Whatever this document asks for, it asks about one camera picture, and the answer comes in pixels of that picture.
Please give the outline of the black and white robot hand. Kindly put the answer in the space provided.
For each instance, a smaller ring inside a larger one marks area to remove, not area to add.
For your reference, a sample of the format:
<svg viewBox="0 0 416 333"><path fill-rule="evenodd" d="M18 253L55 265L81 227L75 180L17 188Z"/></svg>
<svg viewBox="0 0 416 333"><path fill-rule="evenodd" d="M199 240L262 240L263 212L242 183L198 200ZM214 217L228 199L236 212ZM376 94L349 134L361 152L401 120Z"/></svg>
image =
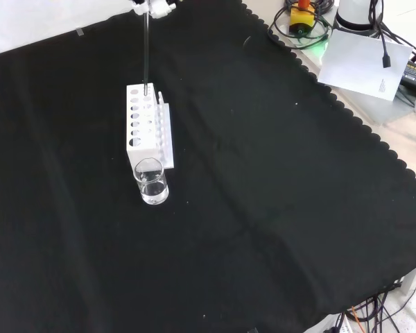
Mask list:
<svg viewBox="0 0 416 333"><path fill-rule="evenodd" d="M167 0L132 0L132 7L137 15L150 15L153 19L167 16L177 5L175 1Z"/></svg>

